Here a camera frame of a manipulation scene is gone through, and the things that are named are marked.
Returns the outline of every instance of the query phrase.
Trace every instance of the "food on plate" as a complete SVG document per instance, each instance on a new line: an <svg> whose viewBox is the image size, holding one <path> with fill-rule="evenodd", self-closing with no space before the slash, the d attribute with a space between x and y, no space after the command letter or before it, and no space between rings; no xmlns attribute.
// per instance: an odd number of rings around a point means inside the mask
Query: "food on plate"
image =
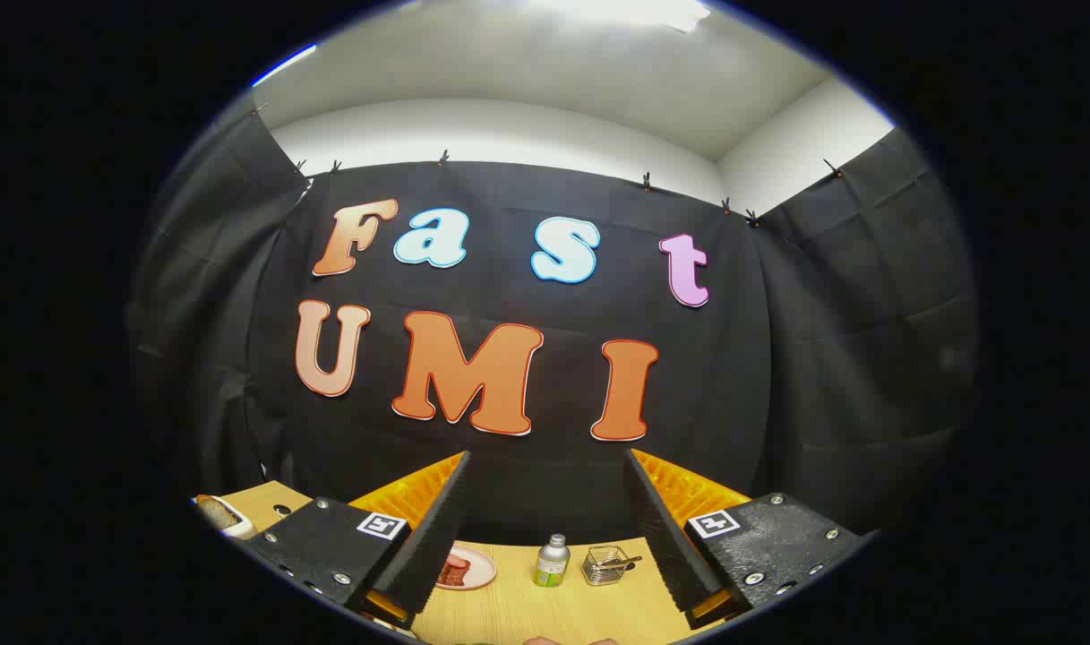
<svg viewBox="0 0 1090 645"><path fill-rule="evenodd" d="M463 587L465 573L469 571L470 560L450 553L445 559L445 567L441 567L441 575L437 576L437 584L445 584L447 587Z"/></svg>

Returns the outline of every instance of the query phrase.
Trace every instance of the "aluminum bottle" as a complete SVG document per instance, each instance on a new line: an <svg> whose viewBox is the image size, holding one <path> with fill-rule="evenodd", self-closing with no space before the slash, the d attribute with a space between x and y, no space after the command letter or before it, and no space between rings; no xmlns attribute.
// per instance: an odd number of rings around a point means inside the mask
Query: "aluminum bottle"
<svg viewBox="0 0 1090 645"><path fill-rule="evenodd" d="M569 568L569 548L565 546L565 536L556 534L548 544L541 547L536 555L536 571L533 572L533 583L537 587L557 587L565 580L565 570Z"/></svg>

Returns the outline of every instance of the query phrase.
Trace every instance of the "table surface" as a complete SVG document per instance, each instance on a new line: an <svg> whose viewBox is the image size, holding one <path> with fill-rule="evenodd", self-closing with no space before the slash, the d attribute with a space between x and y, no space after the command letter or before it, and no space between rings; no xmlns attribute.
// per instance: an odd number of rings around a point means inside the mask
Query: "table surface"
<svg viewBox="0 0 1090 645"><path fill-rule="evenodd" d="M222 496L241 511L258 532L266 531L281 515L275 503L291 511L310 502L277 482ZM560 645L589 645L613 637L619 645L673 643L715 628L688 628L683 613L676 610L661 574L655 569L643 537L614 543L628 557L642 556L620 582L593 587L585 582L580 564L589 547L569 546L572 559L559 587L537 587L532 574L540 547L458 541L474 548L496 564L496 577L484 587L469 592L434 587L425 610L414 618L413 633L431 645L491 643L521 645L533 636L544 636Z"/></svg>

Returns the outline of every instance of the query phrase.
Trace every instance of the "orange letter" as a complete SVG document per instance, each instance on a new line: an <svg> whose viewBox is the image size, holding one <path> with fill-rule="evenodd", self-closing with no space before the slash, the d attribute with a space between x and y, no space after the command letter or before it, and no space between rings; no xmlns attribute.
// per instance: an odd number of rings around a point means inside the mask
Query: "orange letter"
<svg viewBox="0 0 1090 645"><path fill-rule="evenodd" d="M323 320L329 317L329 306L315 300L299 305L299 345L294 349L294 364L306 387L320 395L342 395L353 382L353 364L358 358L358 336L370 322L370 311L362 306L346 305L337 309L341 321L341 336L337 341L337 365L328 375L318 367L318 338Z"/></svg>
<svg viewBox="0 0 1090 645"><path fill-rule="evenodd" d="M393 219L397 214L397 199L385 199L339 209L334 214L337 224L334 224L334 233L330 234L330 241L326 245L326 253L314 266L314 275L323 277L323 275L344 273L352 269L354 259L350 254L353 252L354 242L358 242L359 252L364 252L370 247L370 242L374 241L374 235L377 234L377 220L370 216L376 215L382 219Z"/></svg>
<svg viewBox="0 0 1090 645"><path fill-rule="evenodd" d="M450 424L461 419L476 392L480 409L470 416L472 427L500 436L528 436L532 421L525 416L525 388L533 352L545 337L532 327L499 325L467 361L453 320L433 311L414 311L404 317L413 336L404 390L393 399L393 412L410 419L433 419L429 380Z"/></svg>
<svg viewBox="0 0 1090 645"><path fill-rule="evenodd" d="M602 441L638 440L647 434L647 424L640 417L644 380L659 352L640 341L609 341L601 352L609 360L609 389L605 393L605 412L590 431Z"/></svg>

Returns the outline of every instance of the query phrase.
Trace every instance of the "black fabric backdrop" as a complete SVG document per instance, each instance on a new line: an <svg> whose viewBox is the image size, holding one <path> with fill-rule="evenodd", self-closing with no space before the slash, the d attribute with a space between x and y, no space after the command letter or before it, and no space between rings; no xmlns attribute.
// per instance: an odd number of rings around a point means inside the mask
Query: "black fabric backdrop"
<svg viewBox="0 0 1090 645"><path fill-rule="evenodd" d="M344 275L315 278L312 266L344 205L398 199L399 212L355 252ZM451 269L402 265L393 242L431 208L470 217L465 258ZM601 232L596 270L584 282L543 281L530 269L533 232L545 218L593 221ZM707 254L699 269L707 305L679 305L668 290L662 239L691 233ZM570 540L635 535L622 486L626 448L654 452L746 490L762 453L771 374L763 282L750 230L740 218L697 199L645 194L618 179L517 163L392 163L328 173L289 214L266 264L254 306L247 417L263 437L269 475L316 495L353 498L468 449L484 497L464 539L526 543L564 532ZM361 305L372 320L361 333L356 372L337 399L316 395L294 369L299 302ZM532 433L493 436L468 416L450 425L397 416L410 355L404 316L450 315L467 356L500 322L545 336L533 354L525 414ZM339 326L323 325L319 366L332 367ZM597 441L609 364L603 343L654 344L638 441ZM480 398L471 404L475 410Z"/></svg>
<svg viewBox="0 0 1090 645"><path fill-rule="evenodd" d="M973 404L961 220L892 131L756 229L771 311L765 478L858 532L893 526Z"/></svg>
<svg viewBox="0 0 1090 645"><path fill-rule="evenodd" d="M976 326L957 217L921 155L889 134L763 215L581 172L518 163L392 163L306 180L253 114L226 114L168 183L131 305L140 389L183 495L267 478L353 498L462 449L485 497L463 539L573 543L635 535L621 452L639 448L749 495L790 491L857 532L895 522L961 419ZM398 199L347 275L311 273L346 205ZM422 209L470 217L451 269L402 265L393 242ZM535 226L593 221L597 268L579 284L529 268ZM661 239L707 254L700 309L676 303ZM298 304L372 311L337 399L294 370ZM500 322L545 336L529 374L533 431L491 436L397 416L405 314L450 315L472 355ZM339 327L324 322L319 366ZM607 340L652 343L639 441L602 443ZM475 410L479 400L470 405Z"/></svg>

